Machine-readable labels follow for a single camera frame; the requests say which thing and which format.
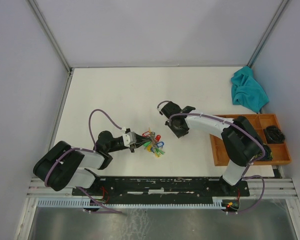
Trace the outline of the metal keyring with coloured keys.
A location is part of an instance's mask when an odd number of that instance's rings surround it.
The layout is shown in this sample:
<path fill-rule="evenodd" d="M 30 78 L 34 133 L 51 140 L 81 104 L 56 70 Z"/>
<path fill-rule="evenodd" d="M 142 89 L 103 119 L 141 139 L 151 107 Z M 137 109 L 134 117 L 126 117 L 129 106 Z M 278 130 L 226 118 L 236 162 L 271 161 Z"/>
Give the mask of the metal keyring with coloured keys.
<path fill-rule="evenodd" d="M 150 140 L 142 144 L 146 151 L 154 154 L 156 158 L 160 158 L 165 154 L 163 150 L 165 143 L 162 141 L 162 136 L 160 134 L 152 131 L 149 127 L 148 130 L 142 134 L 142 136 L 150 138 Z"/>

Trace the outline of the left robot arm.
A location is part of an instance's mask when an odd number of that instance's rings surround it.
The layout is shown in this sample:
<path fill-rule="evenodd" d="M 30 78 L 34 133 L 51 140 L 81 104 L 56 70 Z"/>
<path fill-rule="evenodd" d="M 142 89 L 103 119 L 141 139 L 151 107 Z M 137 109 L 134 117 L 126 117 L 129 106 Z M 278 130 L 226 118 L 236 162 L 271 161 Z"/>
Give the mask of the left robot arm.
<path fill-rule="evenodd" d="M 59 141 L 33 167 L 33 174 L 56 192 L 65 187 L 81 187 L 89 195 L 96 195 L 101 183 L 86 169 L 104 170 L 113 157 L 110 153 L 135 149 L 149 142 L 150 137 L 127 131 L 122 136 L 113 137 L 110 131 L 102 131 L 92 150 L 71 147 L 65 141 Z"/>

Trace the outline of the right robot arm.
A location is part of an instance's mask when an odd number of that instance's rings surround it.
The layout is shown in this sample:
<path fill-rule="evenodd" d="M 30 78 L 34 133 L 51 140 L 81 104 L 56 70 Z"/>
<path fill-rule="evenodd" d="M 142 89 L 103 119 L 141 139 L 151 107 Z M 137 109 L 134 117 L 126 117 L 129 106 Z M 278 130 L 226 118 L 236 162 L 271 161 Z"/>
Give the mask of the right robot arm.
<path fill-rule="evenodd" d="M 242 115 L 236 118 L 209 115 L 192 106 L 180 108 L 168 100 L 159 103 L 157 110 L 167 118 L 165 125 L 177 138 L 190 130 L 201 130 L 223 141 L 229 162 L 220 177 L 219 189 L 226 196 L 237 191 L 237 183 L 244 179 L 249 167 L 266 155 L 260 135 Z"/>

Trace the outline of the teal cloth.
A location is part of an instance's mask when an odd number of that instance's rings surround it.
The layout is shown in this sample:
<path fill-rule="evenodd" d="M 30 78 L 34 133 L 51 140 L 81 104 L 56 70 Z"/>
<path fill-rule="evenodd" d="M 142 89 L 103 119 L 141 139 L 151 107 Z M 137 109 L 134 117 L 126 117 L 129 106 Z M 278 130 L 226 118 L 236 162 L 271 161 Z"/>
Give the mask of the teal cloth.
<path fill-rule="evenodd" d="M 254 113 L 259 113 L 262 107 L 269 102 L 266 92 L 255 80 L 250 67 L 244 66 L 236 71 L 230 82 L 233 105 L 240 105 Z"/>

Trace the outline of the wooden compartment tray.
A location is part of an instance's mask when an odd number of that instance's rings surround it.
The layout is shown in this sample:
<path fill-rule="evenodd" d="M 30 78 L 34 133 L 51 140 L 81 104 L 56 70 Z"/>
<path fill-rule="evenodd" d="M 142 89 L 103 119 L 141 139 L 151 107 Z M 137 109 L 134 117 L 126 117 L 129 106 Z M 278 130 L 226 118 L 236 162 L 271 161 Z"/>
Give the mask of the wooden compartment tray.
<path fill-rule="evenodd" d="M 270 139 L 273 136 L 267 128 L 275 126 L 277 133 L 281 127 L 275 114 L 245 114 L 244 115 L 251 125 L 255 128 L 258 135 L 261 137 L 264 144 L 267 145 L 266 156 L 256 161 L 256 166 L 265 165 L 287 165 L 291 162 L 291 157 L 285 143 L 281 137 Z M 229 163 L 229 158 L 226 152 L 223 141 L 211 135 L 210 142 L 212 147 L 214 165 L 218 167 L 225 167 Z"/>

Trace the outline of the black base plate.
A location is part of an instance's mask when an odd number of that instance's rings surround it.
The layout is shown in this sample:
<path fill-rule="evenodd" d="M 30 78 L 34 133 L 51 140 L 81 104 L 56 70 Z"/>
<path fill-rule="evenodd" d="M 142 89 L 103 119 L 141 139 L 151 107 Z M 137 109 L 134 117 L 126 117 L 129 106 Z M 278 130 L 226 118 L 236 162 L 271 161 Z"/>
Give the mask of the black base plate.
<path fill-rule="evenodd" d="M 218 177 L 97 177 L 85 191 L 90 196 L 109 196 L 111 200 L 133 193 L 198 194 L 200 197 L 249 197 L 248 183 L 239 181 L 228 186 Z"/>

